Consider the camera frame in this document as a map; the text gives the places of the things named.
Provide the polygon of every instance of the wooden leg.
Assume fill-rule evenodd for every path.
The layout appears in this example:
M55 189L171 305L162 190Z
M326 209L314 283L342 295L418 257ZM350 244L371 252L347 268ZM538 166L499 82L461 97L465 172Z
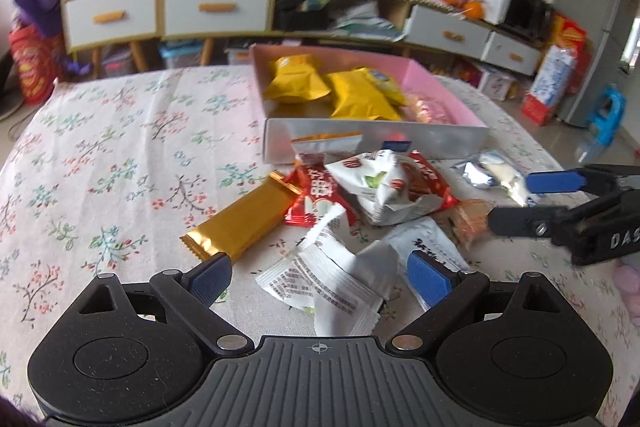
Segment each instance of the wooden leg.
M140 46L140 42L131 41L129 43L129 47L131 48L131 55L133 57L133 61L136 64L136 69L138 73L146 73L149 70L149 67L146 64L145 54L142 51L142 46Z
M211 55L213 55L213 45L215 44L214 39L208 38L204 39L204 46L202 48L202 57L200 58L201 66L209 66L211 62Z
M100 78L102 72L102 49L94 48L91 53L91 62L94 65L94 80Z

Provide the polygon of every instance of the gold snack bar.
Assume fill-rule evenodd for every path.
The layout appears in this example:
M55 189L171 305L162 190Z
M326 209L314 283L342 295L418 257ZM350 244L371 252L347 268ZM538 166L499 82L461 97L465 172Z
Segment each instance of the gold snack bar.
M180 239L203 261L226 252L234 263L244 251L277 227L301 190L271 171L262 184Z

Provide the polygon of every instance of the gray refrigerator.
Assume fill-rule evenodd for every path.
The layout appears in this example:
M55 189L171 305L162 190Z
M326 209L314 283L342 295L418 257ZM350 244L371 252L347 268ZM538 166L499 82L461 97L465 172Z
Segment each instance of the gray refrigerator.
M638 0L556 0L555 8L571 17L593 43L593 59L578 94L564 97L556 110L560 120L586 127L605 86L616 84L624 91L627 74L620 70L620 58L636 13Z

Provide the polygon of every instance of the drawer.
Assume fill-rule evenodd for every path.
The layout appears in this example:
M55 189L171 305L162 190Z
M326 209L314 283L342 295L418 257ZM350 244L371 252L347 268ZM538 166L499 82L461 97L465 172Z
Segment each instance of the drawer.
M71 0L65 3L71 48L154 36L156 0Z
M526 44L493 32L481 58L489 64L531 75L540 60L540 52Z
M164 0L164 36L263 32L269 0Z
M404 27L406 42L480 58L490 30L423 6L414 6Z

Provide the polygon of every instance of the floral tablecloth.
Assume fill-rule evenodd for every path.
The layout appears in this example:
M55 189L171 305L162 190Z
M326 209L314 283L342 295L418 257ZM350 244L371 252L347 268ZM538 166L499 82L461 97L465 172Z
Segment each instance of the floral tablecloth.
M527 170L559 165L491 100L441 79L490 128L487 146ZM145 73L85 84L60 84L16 143L0 172L0 393L36 409L26 378L30 354L89 281L113 271L146 281L196 258L178 239L259 184L264 115L245 66ZM490 197L434 162L461 198ZM555 196L574 206L581 194ZM355 233L363 245L374 232ZM313 318L276 301L255 283L304 235L281 226L234 266L214 311L258 341L262 334L312 335ZM543 241L494 239L469 262L494 280L545 273L614 360L614 381L600 411L613 426L640 375L640 334L611 283L612 265L575 269L568 254ZM420 314L398 284L374 333L384 341Z

